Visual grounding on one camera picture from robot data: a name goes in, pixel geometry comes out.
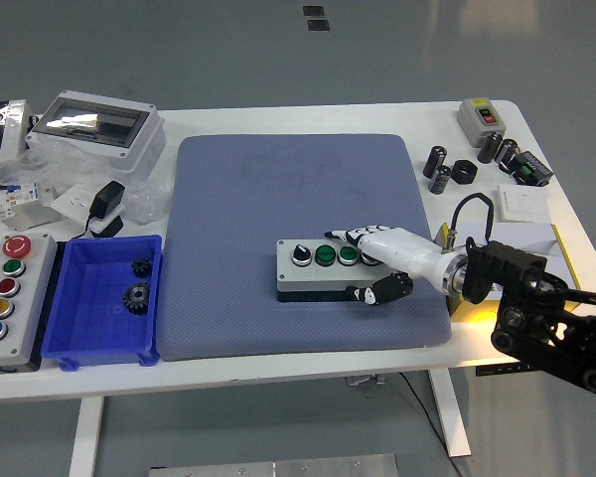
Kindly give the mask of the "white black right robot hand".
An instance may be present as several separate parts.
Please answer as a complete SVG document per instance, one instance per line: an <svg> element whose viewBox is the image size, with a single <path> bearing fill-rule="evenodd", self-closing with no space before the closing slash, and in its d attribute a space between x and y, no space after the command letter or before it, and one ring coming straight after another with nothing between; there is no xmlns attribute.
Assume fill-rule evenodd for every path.
<svg viewBox="0 0 596 477"><path fill-rule="evenodd" d="M457 252L444 252L441 246L427 238L386 226L330 231L325 237L344 241L392 270L389 276L370 286L349 286L347 292L357 301L368 305L396 301L412 292L415 278L426 279L447 296L458 292L453 279L461 256Z"/></svg>

